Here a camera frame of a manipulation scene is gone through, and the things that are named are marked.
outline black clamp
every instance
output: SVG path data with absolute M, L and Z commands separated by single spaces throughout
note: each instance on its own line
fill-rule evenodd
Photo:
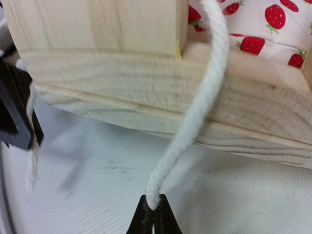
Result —
M 165 194 L 160 195 L 160 203 L 152 211 L 146 201 L 146 195 L 141 199 L 126 234 L 183 234 L 176 221 Z
M 26 114 L 31 81 L 27 72 L 0 60 L 0 141 L 23 149 L 30 149 L 34 138 Z M 43 132 L 35 113 L 33 123 L 40 144 Z

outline white surface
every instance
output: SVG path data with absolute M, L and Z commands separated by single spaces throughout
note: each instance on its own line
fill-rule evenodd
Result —
M 4 147 L 19 234 L 125 234 L 169 141 L 43 104 L 34 194 L 27 153 Z M 312 172 L 193 146 L 163 192 L 184 234 L 310 234 Z

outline wooden block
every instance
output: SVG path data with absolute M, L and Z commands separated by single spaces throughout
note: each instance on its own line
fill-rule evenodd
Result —
M 188 0 L 3 0 L 19 51 L 121 50 L 180 56 Z
M 310 50 L 304 59 L 301 70 L 306 77 L 310 87 L 312 87 L 312 46 L 310 47 Z
M 149 134 L 172 138 L 183 115 L 136 103 L 120 101 L 35 83 L 40 98 L 66 111 Z M 234 154 L 312 168 L 312 146 L 280 137 L 206 122 L 196 143 Z
M 35 81 L 185 113 L 209 59 L 209 45 L 188 43 L 183 61 L 148 55 L 22 52 Z M 312 95 L 300 69 L 231 51 L 209 119 L 312 142 Z

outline pine wood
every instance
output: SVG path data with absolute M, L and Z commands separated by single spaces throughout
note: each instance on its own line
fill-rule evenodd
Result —
M 41 99 L 51 106 L 161 137 L 172 138 L 183 118 L 182 114 L 171 111 L 37 82 L 36 89 Z M 196 143 L 234 154 L 312 168 L 311 145 L 217 122 L 206 122 Z
M 175 57 L 186 39 L 188 0 L 2 2 L 19 51 L 106 49 Z
M 183 61 L 104 52 L 21 52 L 36 81 L 185 113 L 209 45 L 187 43 Z M 312 142 L 312 95 L 299 69 L 231 51 L 211 120 Z
M 46 103 L 173 136 L 210 59 L 206 38 L 187 30 L 187 0 L 2 2 Z M 312 168 L 311 57 L 300 70 L 231 51 L 197 144 Z
M 306 58 L 304 59 L 301 70 L 305 75 L 310 87 L 312 87 L 312 46 L 308 51 Z

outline white rope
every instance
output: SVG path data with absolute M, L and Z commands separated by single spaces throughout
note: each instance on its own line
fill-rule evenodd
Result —
M 183 119 L 175 138 L 149 179 L 146 199 L 152 210 L 155 210 L 159 204 L 160 189 L 165 178 L 180 156 L 194 142 L 223 82 L 230 48 L 226 22 L 215 0 L 202 0 L 201 3 L 208 16 L 212 34 L 211 59 L 205 78 L 201 82 L 192 106 Z
M 34 132 L 34 139 L 32 146 L 30 148 L 30 155 L 28 157 L 28 168 L 26 174 L 25 188 L 28 191 L 34 189 L 36 182 L 39 180 L 38 176 L 38 151 L 39 151 L 39 143 L 35 134 L 35 128 L 33 123 L 33 112 L 34 112 L 34 104 L 36 101 L 36 90 L 32 85 L 30 85 L 30 95 L 26 105 L 26 113 L 30 123 L 30 126 Z

